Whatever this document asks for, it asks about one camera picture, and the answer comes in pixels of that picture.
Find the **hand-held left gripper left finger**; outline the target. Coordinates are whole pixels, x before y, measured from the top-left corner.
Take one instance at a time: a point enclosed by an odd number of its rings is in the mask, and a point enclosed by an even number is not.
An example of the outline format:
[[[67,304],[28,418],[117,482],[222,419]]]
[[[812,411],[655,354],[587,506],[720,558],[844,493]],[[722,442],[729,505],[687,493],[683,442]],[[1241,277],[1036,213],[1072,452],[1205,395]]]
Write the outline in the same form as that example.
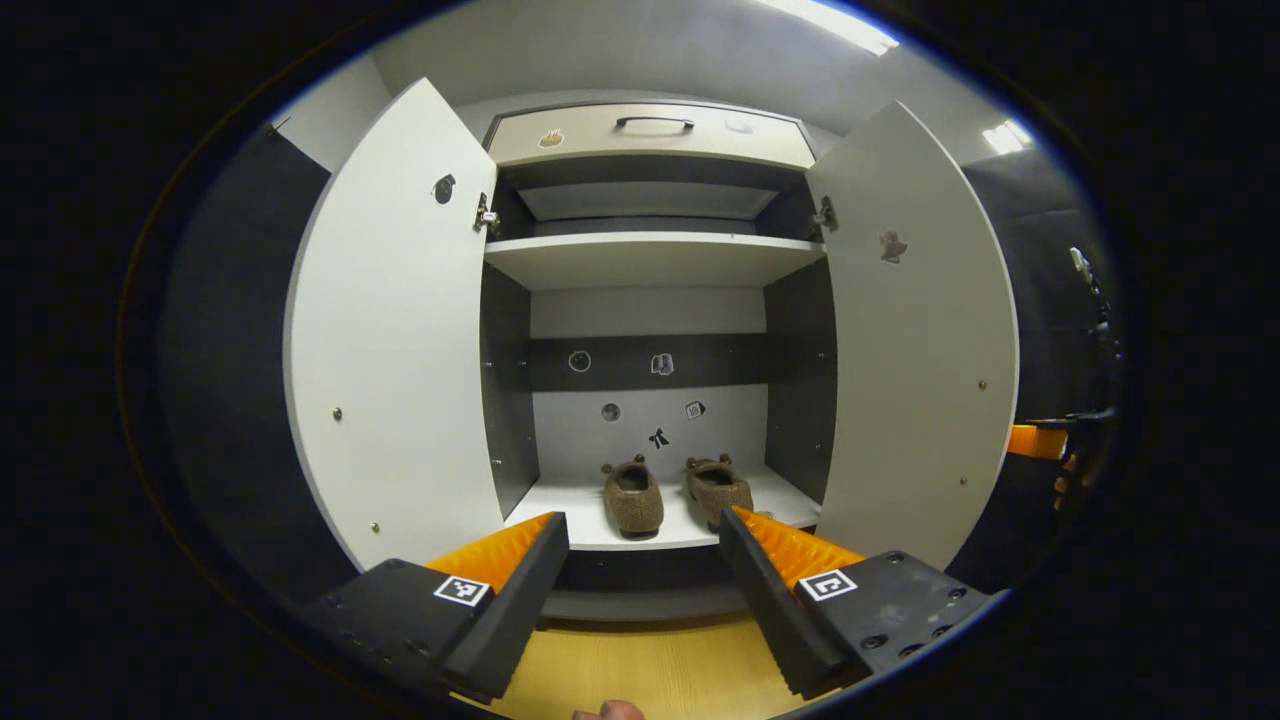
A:
[[[544,512],[428,564],[388,559],[301,618],[404,691],[489,705],[509,687],[568,552],[566,515]]]

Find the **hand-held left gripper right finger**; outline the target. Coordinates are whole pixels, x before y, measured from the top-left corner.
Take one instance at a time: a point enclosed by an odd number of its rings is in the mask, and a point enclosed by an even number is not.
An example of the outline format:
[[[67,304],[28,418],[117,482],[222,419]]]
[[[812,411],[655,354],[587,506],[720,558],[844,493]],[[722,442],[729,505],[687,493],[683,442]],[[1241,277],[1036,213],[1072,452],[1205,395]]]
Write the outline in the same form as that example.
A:
[[[861,556],[739,506],[721,514],[719,551],[804,700],[897,671],[1005,597],[900,550]]]

